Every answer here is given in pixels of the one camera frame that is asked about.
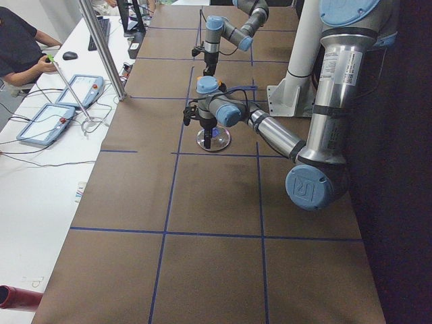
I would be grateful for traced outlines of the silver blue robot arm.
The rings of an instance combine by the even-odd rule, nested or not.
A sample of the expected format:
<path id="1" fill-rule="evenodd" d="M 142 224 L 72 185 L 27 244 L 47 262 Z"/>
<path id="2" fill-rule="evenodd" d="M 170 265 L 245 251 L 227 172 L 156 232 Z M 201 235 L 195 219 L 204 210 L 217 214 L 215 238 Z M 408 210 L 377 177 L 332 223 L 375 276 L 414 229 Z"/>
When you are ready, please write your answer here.
<path id="1" fill-rule="evenodd" d="M 391 45 L 397 35 L 398 1 L 305 1 L 286 76 L 267 89 L 268 111 L 215 78 L 221 40 L 242 51 L 269 18 L 265 1 L 235 1 L 248 14 L 240 28 L 221 16 L 209 16 L 205 39 L 193 49 L 206 68 L 197 80 L 197 98 L 184 110 L 184 123 L 199 121 L 197 143 L 205 150 L 221 141 L 229 127 L 248 124 L 294 168 L 286 191 L 300 208 L 326 207 L 348 187 L 342 150 L 348 127 L 346 103 L 357 92 L 368 51 Z"/>
<path id="2" fill-rule="evenodd" d="M 204 76 L 214 76 L 219 59 L 221 38 L 235 45 L 241 51 L 247 51 L 252 45 L 256 31 L 265 24 L 269 17 L 266 1 L 232 1 L 235 7 L 248 14 L 249 19 L 241 28 L 232 25 L 222 16 L 209 16 L 206 22 L 205 40 L 203 42 Z"/>

